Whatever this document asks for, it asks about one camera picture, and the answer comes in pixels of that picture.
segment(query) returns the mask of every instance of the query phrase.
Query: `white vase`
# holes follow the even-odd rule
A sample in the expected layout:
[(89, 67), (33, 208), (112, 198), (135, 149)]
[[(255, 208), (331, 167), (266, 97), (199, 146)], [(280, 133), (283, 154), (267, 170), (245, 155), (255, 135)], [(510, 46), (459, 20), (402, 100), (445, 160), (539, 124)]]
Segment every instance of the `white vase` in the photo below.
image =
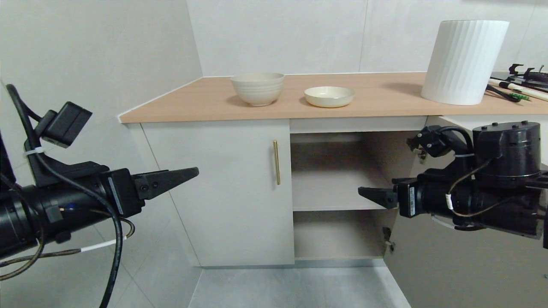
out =
[(452, 105), (481, 103), (508, 24), (497, 20), (442, 21), (421, 96)]

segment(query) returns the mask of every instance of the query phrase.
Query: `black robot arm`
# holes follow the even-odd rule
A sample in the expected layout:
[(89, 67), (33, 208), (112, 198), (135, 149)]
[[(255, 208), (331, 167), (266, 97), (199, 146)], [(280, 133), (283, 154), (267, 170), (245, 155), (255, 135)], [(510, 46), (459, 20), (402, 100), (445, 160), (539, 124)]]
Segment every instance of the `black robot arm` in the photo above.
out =
[[(3, 261), (0, 267), (21, 261), (27, 263), (0, 281), (21, 274), (37, 259), (79, 253), (81, 249), (42, 254), (44, 245), (70, 240), (71, 233), (111, 218), (115, 223), (116, 244), (111, 273), (100, 307), (106, 307), (113, 290), (122, 253), (121, 220), (141, 212), (150, 200), (198, 175), (198, 168), (163, 170), (130, 174), (128, 169), (110, 170), (95, 162), (67, 165), (48, 157), (40, 140), (69, 147), (92, 113), (67, 102), (59, 111), (48, 111), (40, 117), (19, 97), (13, 85), (6, 90), (25, 129), (24, 143), (35, 185), (21, 187), (9, 162), (0, 135), (0, 259), (39, 244), (33, 256)], [(30, 118), (38, 124), (33, 127)]]
[[(454, 132), (464, 136), (466, 144)], [(548, 248), (548, 172), (540, 169), (540, 124), (493, 123), (468, 133), (458, 127), (425, 127), (407, 141), (433, 157), (454, 151), (443, 169), (392, 179), (393, 189), (360, 187), (358, 193), (386, 208), (399, 204), (408, 218), (420, 214), (453, 220), (456, 230), (496, 229), (540, 238)]]

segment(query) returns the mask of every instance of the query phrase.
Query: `bowl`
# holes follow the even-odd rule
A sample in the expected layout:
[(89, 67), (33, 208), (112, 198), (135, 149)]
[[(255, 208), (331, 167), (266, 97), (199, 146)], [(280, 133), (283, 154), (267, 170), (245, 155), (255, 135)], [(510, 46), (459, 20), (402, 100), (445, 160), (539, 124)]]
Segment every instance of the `bowl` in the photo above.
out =
[(247, 73), (230, 78), (236, 94), (252, 106), (266, 106), (282, 93), (284, 74)]
[(310, 105), (323, 108), (343, 107), (354, 99), (356, 92), (343, 87), (315, 87), (305, 90), (306, 101)]

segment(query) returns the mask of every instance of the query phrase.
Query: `wooden countertop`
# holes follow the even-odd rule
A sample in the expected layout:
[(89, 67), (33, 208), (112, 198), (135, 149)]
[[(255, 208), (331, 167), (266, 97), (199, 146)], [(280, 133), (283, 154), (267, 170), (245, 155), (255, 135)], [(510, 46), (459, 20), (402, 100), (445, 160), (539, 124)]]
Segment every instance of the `wooden countertop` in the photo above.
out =
[[(420, 97), (426, 73), (358, 73), (287, 75), (279, 99), (252, 107), (236, 96), (229, 77), (201, 78), (148, 104), (120, 115), (122, 123), (217, 121), (237, 119), (331, 118), (430, 115), (548, 115), (548, 102), (532, 99), (514, 104), (486, 94), (475, 106), (454, 106)], [(309, 105), (304, 90), (335, 85), (356, 91), (345, 107)]]

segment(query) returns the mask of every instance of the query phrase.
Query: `door handle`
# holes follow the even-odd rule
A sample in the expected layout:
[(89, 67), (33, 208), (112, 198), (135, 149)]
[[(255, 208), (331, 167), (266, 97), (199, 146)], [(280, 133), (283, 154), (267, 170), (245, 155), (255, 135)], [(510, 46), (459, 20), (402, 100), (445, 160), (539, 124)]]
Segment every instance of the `door handle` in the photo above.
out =
[(272, 143), (274, 145), (274, 164), (276, 165), (276, 183), (280, 185), (282, 183), (282, 180), (279, 174), (278, 140), (274, 140)]

